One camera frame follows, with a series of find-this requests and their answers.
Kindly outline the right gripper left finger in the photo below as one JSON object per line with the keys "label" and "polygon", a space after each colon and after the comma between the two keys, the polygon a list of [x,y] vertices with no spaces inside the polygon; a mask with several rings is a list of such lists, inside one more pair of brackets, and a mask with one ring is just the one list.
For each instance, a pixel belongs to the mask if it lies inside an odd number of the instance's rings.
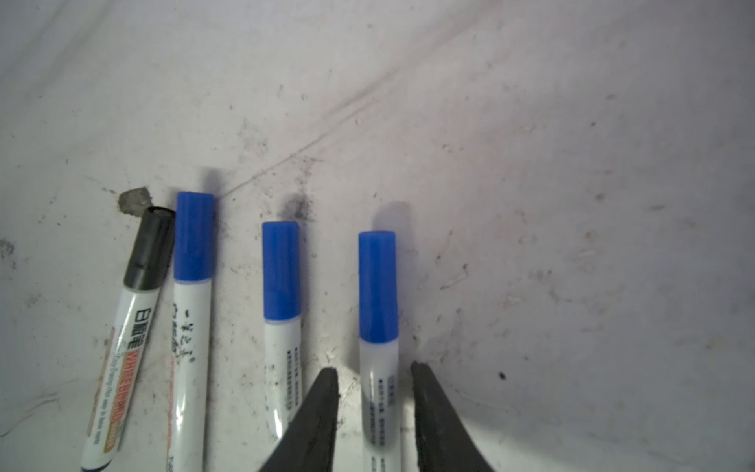
{"label": "right gripper left finger", "polygon": [[338,405],[338,373],[321,369],[260,471],[332,471]]}

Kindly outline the white marker pen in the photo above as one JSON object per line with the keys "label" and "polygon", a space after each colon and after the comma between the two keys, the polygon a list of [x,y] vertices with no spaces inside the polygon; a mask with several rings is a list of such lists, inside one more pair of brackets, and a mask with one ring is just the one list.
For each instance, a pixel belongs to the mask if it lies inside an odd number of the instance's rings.
{"label": "white marker pen", "polygon": [[102,471],[121,441],[151,321],[170,265],[175,212],[143,213],[110,332],[81,457],[83,471]]}
{"label": "white marker pen", "polygon": [[214,196],[177,195],[166,469],[202,471],[208,404]]}
{"label": "white marker pen", "polygon": [[359,235],[359,360],[363,469],[401,469],[396,237]]}
{"label": "white marker pen", "polygon": [[261,236],[265,400],[271,434],[279,440],[303,399],[299,225],[266,222]]}

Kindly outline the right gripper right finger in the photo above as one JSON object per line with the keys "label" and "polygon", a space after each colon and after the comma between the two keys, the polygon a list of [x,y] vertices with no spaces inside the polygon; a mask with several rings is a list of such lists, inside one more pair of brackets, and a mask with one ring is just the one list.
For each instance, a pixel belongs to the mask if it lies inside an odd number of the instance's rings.
{"label": "right gripper right finger", "polygon": [[493,468],[472,441],[432,368],[411,365],[415,438],[420,471],[487,471]]}

